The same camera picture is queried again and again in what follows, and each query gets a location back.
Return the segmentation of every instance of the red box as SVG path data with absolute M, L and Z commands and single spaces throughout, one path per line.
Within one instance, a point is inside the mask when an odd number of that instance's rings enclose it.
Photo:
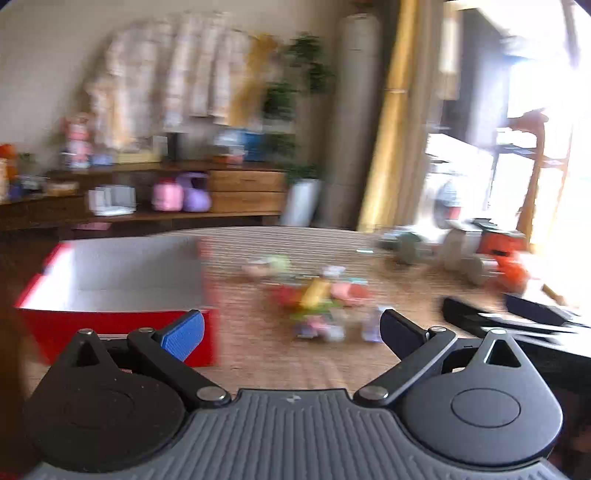
M 203 246 L 202 238 L 177 235 L 62 242 L 15 307 L 49 363 L 81 328 L 124 338 L 139 327 L 159 329 L 199 309 L 204 337 L 185 363 L 213 365 L 219 313 Z

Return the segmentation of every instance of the beige wall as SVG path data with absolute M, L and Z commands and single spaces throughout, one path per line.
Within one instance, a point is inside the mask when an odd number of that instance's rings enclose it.
M 89 78 L 111 34 L 126 24 L 184 10 L 229 11 L 242 28 L 289 39 L 323 37 L 329 63 L 348 0 L 12 0 L 0 11 L 0 144 L 55 162 L 59 120 L 86 103 Z M 313 160 L 324 153 L 330 98 L 317 100 Z

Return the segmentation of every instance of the gray ribbed surface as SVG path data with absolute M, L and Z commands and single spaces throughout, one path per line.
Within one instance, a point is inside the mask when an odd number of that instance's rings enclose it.
M 220 410 L 201 410 L 171 449 L 127 471 L 89 475 L 49 465 L 28 479 L 348 480 L 564 478 L 548 464 L 477 473 L 429 458 L 386 410 L 354 405 L 345 390 L 243 390 Z

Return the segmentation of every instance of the white logo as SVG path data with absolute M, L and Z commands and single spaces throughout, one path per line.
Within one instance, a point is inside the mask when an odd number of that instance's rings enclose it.
M 301 397 L 299 395 L 296 394 L 292 394 L 289 397 L 285 398 L 289 403 L 294 404 L 295 402 L 297 402 L 298 400 L 301 400 Z

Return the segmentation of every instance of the purple bag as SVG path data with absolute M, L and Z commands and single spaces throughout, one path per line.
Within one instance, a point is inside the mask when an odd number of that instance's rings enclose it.
M 185 212 L 207 212 L 212 207 L 212 199 L 207 192 L 207 174 L 187 172 L 177 177 L 183 188 L 183 210 Z

